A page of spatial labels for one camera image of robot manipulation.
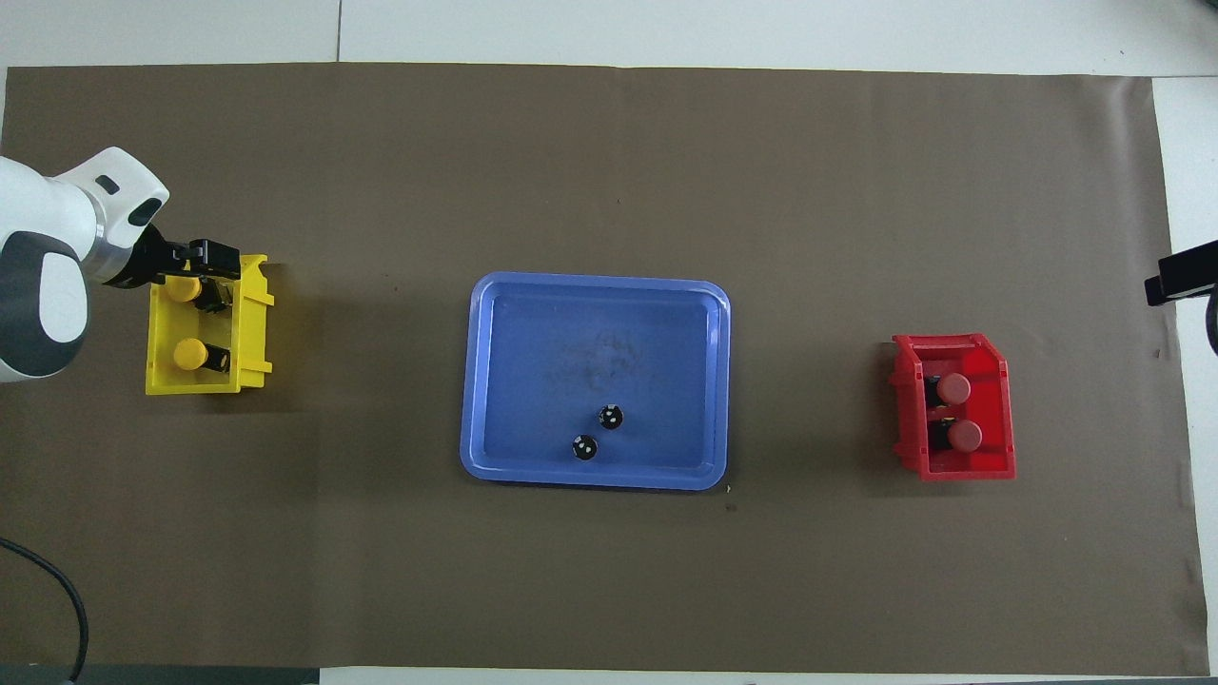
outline brown mat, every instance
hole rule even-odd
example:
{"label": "brown mat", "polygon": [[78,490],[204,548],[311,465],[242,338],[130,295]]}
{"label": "brown mat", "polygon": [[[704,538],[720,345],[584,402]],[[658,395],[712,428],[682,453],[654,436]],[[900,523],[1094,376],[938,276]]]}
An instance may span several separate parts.
{"label": "brown mat", "polygon": [[[99,662],[1207,673],[1151,84],[530,66],[11,69],[4,151],[119,145],[157,224],[281,266],[263,391],[145,397],[146,295],[0,388],[0,530]],[[732,297],[700,495],[458,461],[495,269]],[[1019,479],[899,467],[894,333],[987,333]],[[0,559],[0,661],[66,661]]]}

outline yellow cap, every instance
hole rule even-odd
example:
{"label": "yellow cap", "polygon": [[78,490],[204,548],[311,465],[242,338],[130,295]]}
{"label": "yellow cap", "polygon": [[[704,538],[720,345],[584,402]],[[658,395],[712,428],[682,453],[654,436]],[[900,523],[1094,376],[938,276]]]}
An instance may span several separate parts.
{"label": "yellow cap", "polygon": [[197,338],[183,338],[173,349],[173,363],[183,371],[195,371],[207,361],[207,347]]}
{"label": "yellow cap", "polygon": [[169,294],[169,299],[175,302],[189,302],[199,297],[199,294],[203,291],[203,286],[199,283],[197,278],[185,275],[164,277],[164,289]]}

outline white table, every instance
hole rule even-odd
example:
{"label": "white table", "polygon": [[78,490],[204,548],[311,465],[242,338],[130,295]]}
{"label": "white table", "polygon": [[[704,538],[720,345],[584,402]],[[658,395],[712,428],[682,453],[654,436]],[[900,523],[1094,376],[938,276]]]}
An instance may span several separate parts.
{"label": "white table", "polygon": [[[234,62],[515,62],[1155,77],[1179,251],[1218,238],[1218,12],[1200,0],[5,0],[0,68]],[[0,84],[4,73],[0,71]],[[0,93],[0,104],[4,96]],[[1218,358],[1175,305],[1207,603],[1218,617]],[[1209,662],[1218,663],[1211,618]],[[324,669],[326,685],[826,684],[1037,680]]]}

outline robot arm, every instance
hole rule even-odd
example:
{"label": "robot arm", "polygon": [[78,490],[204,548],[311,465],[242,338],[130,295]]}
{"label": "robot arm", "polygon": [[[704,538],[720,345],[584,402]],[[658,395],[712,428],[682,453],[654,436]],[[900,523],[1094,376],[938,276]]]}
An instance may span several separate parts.
{"label": "robot arm", "polygon": [[0,157],[0,382],[52,375],[76,357],[89,323],[85,280],[240,278],[236,250],[161,236],[151,221],[168,199],[118,147],[54,178]]}

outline black cable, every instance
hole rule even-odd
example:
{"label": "black cable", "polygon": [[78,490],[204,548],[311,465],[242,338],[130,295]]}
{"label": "black cable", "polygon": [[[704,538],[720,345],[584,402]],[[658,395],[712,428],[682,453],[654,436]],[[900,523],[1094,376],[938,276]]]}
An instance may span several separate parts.
{"label": "black cable", "polygon": [[77,612],[77,625],[80,628],[80,641],[77,644],[77,661],[72,665],[72,675],[68,676],[67,681],[76,683],[77,679],[80,678],[80,669],[84,668],[84,656],[89,651],[89,618],[84,616],[84,602],[80,601],[80,594],[76,591],[76,586],[72,585],[68,577],[63,575],[63,572],[55,568],[55,564],[51,562],[44,559],[26,547],[22,547],[12,540],[0,538],[0,547],[29,559],[46,573],[50,573],[55,580],[60,581],[60,585],[68,594],[68,598],[72,600],[72,608]]}
{"label": "black cable", "polygon": [[1209,303],[1206,305],[1206,335],[1209,336],[1209,349],[1218,355],[1218,284],[1209,291]]}

